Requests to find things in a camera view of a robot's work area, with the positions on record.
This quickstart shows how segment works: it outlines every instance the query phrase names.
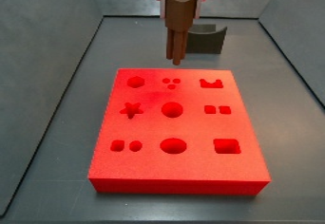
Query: notched hole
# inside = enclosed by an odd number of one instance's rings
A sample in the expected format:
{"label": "notched hole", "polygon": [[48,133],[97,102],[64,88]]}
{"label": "notched hole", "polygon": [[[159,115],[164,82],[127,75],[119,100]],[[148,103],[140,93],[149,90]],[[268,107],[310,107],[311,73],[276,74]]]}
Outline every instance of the notched hole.
{"label": "notched hole", "polygon": [[202,88],[223,88],[220,80],[215,80],[214,83],[208,83],[204,79],[200,79],[199,84]]}

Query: small circular hole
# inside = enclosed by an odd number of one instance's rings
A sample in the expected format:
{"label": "small circular hole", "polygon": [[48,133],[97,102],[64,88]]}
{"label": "small circular hole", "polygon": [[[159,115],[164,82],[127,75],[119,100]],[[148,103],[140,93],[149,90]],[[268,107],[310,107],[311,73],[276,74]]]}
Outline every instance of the small circular hole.
{"label": "small circular hole", "polygon": [[161,79],[161,82],[163,82],[164,84],[168,84],[168,83],[169,83],[169,80],[168,80],[167,78],[163,78],[163,79]]}
{"label": "small circular hole", "polygon": [[132,152],[137,152],[140,150],[140,148],[141,148],[141,143],[137,140],[135,140],[129,143],[129,150]]}
{"label": "small circular hole", "polygon": [[175,84],[169,84],[169,85],[167,86],[167,88],[168,88],[169,90],[173,90],[173,89],[176,88],[176,85],[175,85]]}

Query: circular hole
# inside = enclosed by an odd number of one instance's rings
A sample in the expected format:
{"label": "circular hole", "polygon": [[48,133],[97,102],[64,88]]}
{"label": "circular hole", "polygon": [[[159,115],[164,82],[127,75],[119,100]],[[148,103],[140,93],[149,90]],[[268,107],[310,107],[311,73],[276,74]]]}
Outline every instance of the circular hole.
{"label": "circular hole", "polygon": [[187,150],[187,144],[180,139],[169,138],[161,141],[160,148],[167,154],[180,154]]}
{"label": "circular hole", "polygon": [[183,114],[183,107],[175,102],[165,103],[161,106],[161,113],[168,118],[177,118]]}
{"label": "circular hole", "polygon": [[131,88],[139,88],[139,87],[144,86],[144,79],[140,78],[139,76],[135,76],[127,80],[127,85]]}
{"label": "circular hole", "polygon": [[141,148],[141,143],[137,140],[135,140],[129,143],[129,150],[132,152],[137,152],[140,150],[140,148]]}
{"label": "circular hole", "polygon": [[176,88],[176,85],[175,85],[175,84],[169,84],[169,85],[167,86],[167,88],[168,88],[169,90],[173,90],[173,89]]}
{"label": "circular hole", "polygon": [[168,83],[169,83],[169,80],[168,80],[167,78],[163,78],[163,79],[161,79],[161,82],[163,82],[164,84],[168,84]]}
{"label": "circular hole", "polygon": [[175,79],[172,80],[172,83],[173,83],[173,84],[179,84],[179,83],[180,83],[180,79],[175,78]]}

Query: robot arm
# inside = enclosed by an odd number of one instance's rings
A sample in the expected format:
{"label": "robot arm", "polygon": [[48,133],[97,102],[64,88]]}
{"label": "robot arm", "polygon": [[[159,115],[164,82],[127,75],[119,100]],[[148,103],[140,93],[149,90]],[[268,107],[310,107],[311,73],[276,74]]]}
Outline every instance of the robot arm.
{"label": "robot arm", "polygon": [[157,0],[160,1],[160,17],[167,27],[165,58],[177,65],[185,58],[187,30],[192,18],[199,18],[200,3],[206,0]]}

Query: square hole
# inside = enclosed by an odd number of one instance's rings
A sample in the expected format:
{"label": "square hole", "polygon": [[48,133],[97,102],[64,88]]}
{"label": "square hole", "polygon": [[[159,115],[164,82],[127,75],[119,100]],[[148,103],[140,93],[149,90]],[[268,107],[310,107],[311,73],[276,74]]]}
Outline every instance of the square hole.
{"label": "square hole", "polygon": [[230,106],[219,106],[218,111],[220,114],[231,114]]}
{"label": "square hole", "polygon": [[204,105],[204,112],[206,114],[215,114],[216,113],[215,107],[211,105]]}
{"label": "square hole", "polygon": [[124,149],[124,140],[113,140],[111,144],[111,151],[121,152]]}

